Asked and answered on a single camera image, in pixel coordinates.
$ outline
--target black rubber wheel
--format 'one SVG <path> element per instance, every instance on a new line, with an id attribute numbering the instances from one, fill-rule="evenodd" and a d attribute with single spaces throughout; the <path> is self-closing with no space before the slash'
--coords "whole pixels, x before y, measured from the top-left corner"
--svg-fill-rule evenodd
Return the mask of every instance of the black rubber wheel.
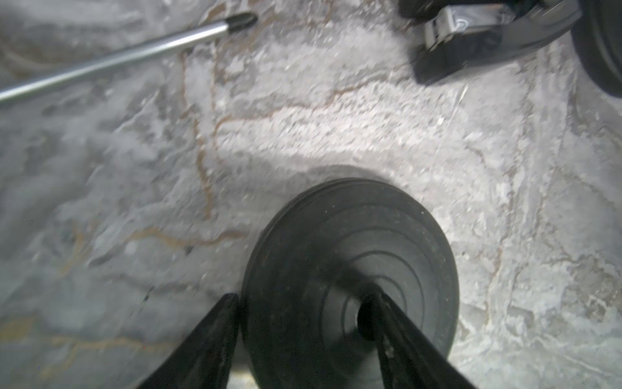
<path id="1" fill-rule="evenodd" d="M 622 1 L 582 0 L 572 40 L 585 71 L 605 93 L 622 97 Z"/>
<path id="2" fill-rule="evenodd" d="M 380 286 L 444 355 L 458 275 L 421 204 L 373 180 L 331 181 L 291 201 L 246 268 L 242 335 L 258 385 L 382 388 L 366 299 Z"/>

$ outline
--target axle hole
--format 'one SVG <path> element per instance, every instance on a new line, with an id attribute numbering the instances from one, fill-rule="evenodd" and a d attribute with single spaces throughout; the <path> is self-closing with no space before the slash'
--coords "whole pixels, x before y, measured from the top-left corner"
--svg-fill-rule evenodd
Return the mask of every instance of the axle hole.
<path id="1" fill-rule="evenodd" d="M 371 301 L 362 303 L 361 307 L 358 309 L 358 315 L 356 316 L 356 325 L 358 326 L 358 332 L 366 340 L 374 340 L 374 327 L 371 317 Z"/>

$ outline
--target black pole tip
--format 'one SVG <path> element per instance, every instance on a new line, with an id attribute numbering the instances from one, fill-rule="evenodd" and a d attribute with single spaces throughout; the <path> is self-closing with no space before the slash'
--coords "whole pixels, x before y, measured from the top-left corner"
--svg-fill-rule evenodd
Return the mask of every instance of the black pole tip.
<path id="1" fill-rule="evenodd" d="M 229 25 L 229 33 L 237 32 L 257 23 L 257 15 L 252 12 L 242 12 L 226 18 L 225 22 Z"/>

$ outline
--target silver metal pole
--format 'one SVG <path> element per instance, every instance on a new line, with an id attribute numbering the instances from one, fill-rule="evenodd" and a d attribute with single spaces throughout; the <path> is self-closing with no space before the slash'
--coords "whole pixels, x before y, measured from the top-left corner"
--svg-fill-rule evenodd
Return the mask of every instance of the silver metal pole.
<path id="1" fill-rule="evenodd" d="M 251 13 L 231 16 L 223 21 L 178 34 L 147 41 L 143 44 L 112 52 L 100 58 L 70 65 L 56 72 L 0 89 L 0 105 L 9 100 L 32 95 L 61 85 L 108 72 L 120 66 L 156 56 L 179 52 L 202 42 L 208 42 L 253 25 L 257 16 Z"/>

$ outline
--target floor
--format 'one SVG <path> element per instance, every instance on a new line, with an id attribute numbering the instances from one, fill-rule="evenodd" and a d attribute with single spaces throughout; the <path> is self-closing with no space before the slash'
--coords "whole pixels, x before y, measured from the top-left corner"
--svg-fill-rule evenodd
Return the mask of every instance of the floor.
<path id="1" fill-rule="evenodd" d="M 259 24 L 0 108 L 0 382 L 129 388 L 241 286 L 271 217 L 382 177 L 445 230 L 450 361 L 486 388 L 621 388 L 622 101 L 568 36 L 418 86 L 392 0 L 5 0 L 0 82 L 254 10 Z M 254 387 L 236 363 L 231 388 Z"/>

